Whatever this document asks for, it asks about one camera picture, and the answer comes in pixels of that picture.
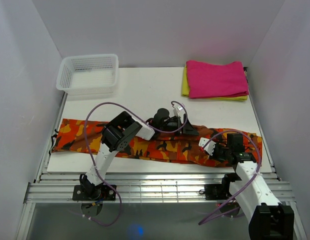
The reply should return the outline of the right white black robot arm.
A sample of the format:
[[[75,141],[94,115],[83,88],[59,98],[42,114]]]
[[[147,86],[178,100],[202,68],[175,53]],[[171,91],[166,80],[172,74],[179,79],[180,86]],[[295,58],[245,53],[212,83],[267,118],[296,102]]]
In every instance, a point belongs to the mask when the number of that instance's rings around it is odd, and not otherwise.
[[[242,211],[252,240],[293,239],[295,213],[281,203],[262,177],[261,155],[246,151],[244,140],[252,142],[253,138],[239,131],[228,130],[226,134],[225,145],[205,138],[199,143],[209,156],[226,160],[234,169],[220,184],[204,186],[206,200],[224,200],[217,209],[223,215]]]

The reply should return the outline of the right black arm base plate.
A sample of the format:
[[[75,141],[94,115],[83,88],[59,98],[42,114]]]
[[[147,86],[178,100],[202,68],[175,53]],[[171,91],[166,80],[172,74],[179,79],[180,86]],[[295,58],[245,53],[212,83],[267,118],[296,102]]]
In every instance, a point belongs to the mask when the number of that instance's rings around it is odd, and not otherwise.
[[[208,201],[227,200],[231,196],[222,183],[205,184],[203,194]]]

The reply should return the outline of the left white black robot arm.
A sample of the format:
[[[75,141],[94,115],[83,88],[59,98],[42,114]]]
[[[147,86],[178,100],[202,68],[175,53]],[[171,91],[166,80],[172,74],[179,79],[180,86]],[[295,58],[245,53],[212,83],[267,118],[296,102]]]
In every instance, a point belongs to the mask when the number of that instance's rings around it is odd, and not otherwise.
[[[123,111],[102,127],[100,146],[90,170],[79,177],[80,190],[89,200],[112,197],[104,178],[116,156],[154,161],[185,161],[183,143],[200,133],[191,125],[184,109],[177,105],[174,116],[166,108],[143,122]]]

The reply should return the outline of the pink folded towel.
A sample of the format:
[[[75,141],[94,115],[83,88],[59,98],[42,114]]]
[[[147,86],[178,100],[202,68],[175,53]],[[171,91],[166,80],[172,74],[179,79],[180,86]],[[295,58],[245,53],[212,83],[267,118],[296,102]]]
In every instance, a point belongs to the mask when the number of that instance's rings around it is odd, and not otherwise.
[[[188,97],[236,98],[249,94],[244,67],[240,61],[216,65],[195,60],[185,63]]]

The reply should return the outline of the aluminium rail frame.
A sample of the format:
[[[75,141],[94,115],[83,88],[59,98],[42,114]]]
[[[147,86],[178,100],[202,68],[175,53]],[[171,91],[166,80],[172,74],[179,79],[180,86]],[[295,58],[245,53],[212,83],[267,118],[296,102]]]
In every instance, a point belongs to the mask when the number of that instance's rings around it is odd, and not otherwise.
[[[97,219],[118,217],[103,227],[82,217],[80,201],[72,200],[79,172],[91,158],[73,152],[46,153],[37,177],[27,187],[18,240],[247,240],[246,217],[222,216],[199,225],[217,207],[200,190],[218,184],[231,168],[170,164],[117,158],[106,179],[115,184],[119,201],[107,201]]]

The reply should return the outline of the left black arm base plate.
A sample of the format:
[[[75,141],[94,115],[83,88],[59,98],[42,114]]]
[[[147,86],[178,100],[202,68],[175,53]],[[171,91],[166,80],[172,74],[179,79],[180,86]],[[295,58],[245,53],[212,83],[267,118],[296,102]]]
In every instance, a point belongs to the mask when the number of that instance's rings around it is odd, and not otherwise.
[[[109,186],[102,184],[93,189],[92,194],[89,194],[83,186],[76,185],[73,189],[72,200],[73,201],[114,201],[116,199],[116,193]]]

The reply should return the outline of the yellow folded towel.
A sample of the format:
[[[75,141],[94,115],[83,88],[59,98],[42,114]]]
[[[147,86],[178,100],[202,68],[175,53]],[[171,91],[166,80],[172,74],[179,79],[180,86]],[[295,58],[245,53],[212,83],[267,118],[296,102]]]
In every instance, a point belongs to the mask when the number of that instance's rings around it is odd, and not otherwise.
[[[182,75],[182,83],[181,83],[181,96],[182,97],[189,97],[190,93],[190,86],[188,84],[187,78],[187,66],[185,65],[183,68],[183,75]],[[243,96],[233,96],[233,97],[209,97],[209,100],[216,100],[216,101],[236,101],[236,102],[244,102],[248,99],[247,95]]]

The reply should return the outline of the orange camouflage trousers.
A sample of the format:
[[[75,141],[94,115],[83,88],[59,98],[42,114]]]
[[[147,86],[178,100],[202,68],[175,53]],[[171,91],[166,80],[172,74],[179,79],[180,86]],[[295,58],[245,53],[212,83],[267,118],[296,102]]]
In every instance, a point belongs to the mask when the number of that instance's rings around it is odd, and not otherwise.
[[[55,145],[52,152],[75,152],[87,154],[84,128],[87,128],[87,139],[90,151],[96,155],[100,148],[105,121],[88,121],[64,118],[58,133],[54,135]],[[226,168],[229,163],[209,156],[199,147],[200,138],[207,138],[222,133],[214,142],[227,145],[227,133],[223,128],[208,128],[203,125],[194,127],[199,135],[174,135],[162,133],[158,138],[147,141],[134,137],[129,145],[117,154],[119,158],[141,159],[175,164],[197,164],[205,167]]]

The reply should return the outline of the white perforated plastic basket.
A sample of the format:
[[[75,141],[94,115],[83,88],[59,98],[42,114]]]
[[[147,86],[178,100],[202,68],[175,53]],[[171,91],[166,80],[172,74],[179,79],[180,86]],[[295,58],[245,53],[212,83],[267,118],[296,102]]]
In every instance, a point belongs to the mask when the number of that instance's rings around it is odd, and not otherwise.
[[[116,54],[69,56],[62,60],[56,88],[68,95],[113,93],[119,78]]]

